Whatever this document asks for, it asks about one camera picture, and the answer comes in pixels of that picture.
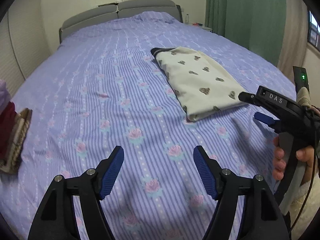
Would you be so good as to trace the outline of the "right hand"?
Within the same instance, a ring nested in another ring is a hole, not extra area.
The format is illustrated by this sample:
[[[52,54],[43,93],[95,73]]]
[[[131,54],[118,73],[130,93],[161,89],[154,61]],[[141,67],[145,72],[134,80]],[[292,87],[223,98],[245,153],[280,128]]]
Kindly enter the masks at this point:
[[[284,177],[284,171],[286,168],[286,162],[284,161],[284,150],[279,147],[279,137],[275,137],[273,140],[275,146],[274,158],[273,158],[273,172],[272,176],[275,180],[280,181]],[[314,158],[314,148],[308,146],[296,152],[296,157],[299,161],[306,163],[306,170],[304,177],[302,179],[302,185],[307,183],[312,178],[313,171],[313,158]]]

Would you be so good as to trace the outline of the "cream sleeved right forearm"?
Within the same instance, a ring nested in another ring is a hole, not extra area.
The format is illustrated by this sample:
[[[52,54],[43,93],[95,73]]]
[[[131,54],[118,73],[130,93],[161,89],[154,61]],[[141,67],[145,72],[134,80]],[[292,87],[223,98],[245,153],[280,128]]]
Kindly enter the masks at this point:
[[[302,207],[306,194],[308,192],[310,186],[310,181],[300,186],[297,194],[295,195],[293,202],[290,206],[290,218],[291,223],[293,223]],[[295,227],[291,232],[292,239],[299,239],[299,237],[303,234],[303,232],[307,229],[313,217],[317,213],[319,209],[319,175],[318,171],[315,174],[315,178],[313,180],[312,189],[308,196],[308,200],[304,206],[303,212],[300,215],[299,220],[297,221]]]

